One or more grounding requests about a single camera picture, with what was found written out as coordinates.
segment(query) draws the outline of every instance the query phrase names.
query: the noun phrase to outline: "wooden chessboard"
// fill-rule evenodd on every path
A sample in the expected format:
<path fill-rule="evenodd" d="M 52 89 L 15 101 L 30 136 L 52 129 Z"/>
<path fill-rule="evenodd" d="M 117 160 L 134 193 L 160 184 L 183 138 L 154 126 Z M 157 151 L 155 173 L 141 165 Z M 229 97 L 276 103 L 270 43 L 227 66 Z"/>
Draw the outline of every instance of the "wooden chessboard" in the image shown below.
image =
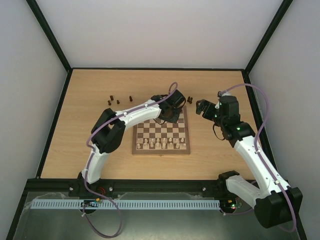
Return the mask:
<path fill-rule="evenodd" d="M 133 127 L 132 154 L 190 154 L 187 107 L 181 109 L 177 123 L 158 124 L 162 122 L 150 119 Z"/>

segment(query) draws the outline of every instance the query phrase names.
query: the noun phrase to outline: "white wall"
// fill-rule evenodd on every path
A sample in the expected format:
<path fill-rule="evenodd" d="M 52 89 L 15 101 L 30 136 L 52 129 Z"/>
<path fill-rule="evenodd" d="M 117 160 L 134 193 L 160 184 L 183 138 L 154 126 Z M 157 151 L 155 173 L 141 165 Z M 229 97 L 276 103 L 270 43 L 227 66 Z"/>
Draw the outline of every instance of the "white wall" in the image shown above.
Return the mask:
<path fill-rule="evenodd" d="M 319 9 L 317 0 L 293 1 L 250 74 L 269 96 L 267 135 L 280 173 L 303 193 L 308 239 L 320 235 Z"/>
<path fill-rule="evenodd" d="M 72 67 L 245 68 L 282 0 L 37 0 Z"/>
<path fill-rule="evenodd" d="M 66 71 L 25 0 L 0 3 L 0 239 L 34 178 Z"/>

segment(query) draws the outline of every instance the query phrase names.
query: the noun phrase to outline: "perforated metal strip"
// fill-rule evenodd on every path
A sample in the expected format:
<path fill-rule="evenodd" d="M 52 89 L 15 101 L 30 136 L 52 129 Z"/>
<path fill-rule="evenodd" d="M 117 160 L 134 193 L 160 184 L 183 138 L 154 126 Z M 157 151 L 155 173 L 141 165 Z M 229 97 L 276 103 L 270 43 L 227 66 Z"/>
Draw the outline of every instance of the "perforated metal strip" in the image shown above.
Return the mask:
<path fill-rule="evenodd" d="M 115 200 L 123 210 L 219 210 L 218 200 Z M 84 200 L 35 199 L 31 209 L 82 209 Z M 91 209 L 116 209 L 107 200 L 91 203 Z"/>

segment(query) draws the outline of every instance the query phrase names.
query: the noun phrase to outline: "wooden tabletop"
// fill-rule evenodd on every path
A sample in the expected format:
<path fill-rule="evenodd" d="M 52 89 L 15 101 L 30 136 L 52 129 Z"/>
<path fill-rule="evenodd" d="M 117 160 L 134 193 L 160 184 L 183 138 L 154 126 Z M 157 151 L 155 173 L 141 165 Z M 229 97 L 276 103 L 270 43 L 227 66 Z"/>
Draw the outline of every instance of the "wooden tabletop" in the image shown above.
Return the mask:
<path fill-rule="evenodd" d="M 73 70 L 41 177 L 76 178 L 88 160 L 86 140 L 101 113 L 107 108 L 132 108 L 153 95 L 166 94 L 172 82 L 178 82 L 178 89 L 186 98 L 193 97 L 192 104 L 186 103 L 191 154 L 132 155 L 131 128 L 109 157 L 101 178 L 214 180 L 220 173 L 236 170 L 245 179 L 253 179 L 247 164 L 229 142 L 215 137 L 213 122 L 196 114 L 197 100 L 216 103 L 218 91 L 244 82 L 242 74 L 200 70 Z M 257 132 L 246 89 L 238 87 L 231 93 L 239 101 L 241 120 Z M 108 106 L 110 95 L 114 101 Z"/>

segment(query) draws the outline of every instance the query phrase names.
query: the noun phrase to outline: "chessboard border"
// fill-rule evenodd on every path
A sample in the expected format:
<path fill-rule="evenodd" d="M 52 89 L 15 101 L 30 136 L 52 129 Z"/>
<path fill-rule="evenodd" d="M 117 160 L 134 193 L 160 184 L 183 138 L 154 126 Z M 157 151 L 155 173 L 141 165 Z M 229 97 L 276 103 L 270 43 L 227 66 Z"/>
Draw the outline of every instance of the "chessboard border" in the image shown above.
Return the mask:
<path fill-rule="evenodd" d="M 189 136 L 189 124 L 187 116 L 187 106 L 183 106 L 183 119 L 184 119 L 184 133 L 185 133 L 185 143 L 186 149 L 154 149 L 154 150 L 137 150 L 137 125 L 133 126 L 132 135 L 132 155 L 190 155 L 190 136 Z"/>

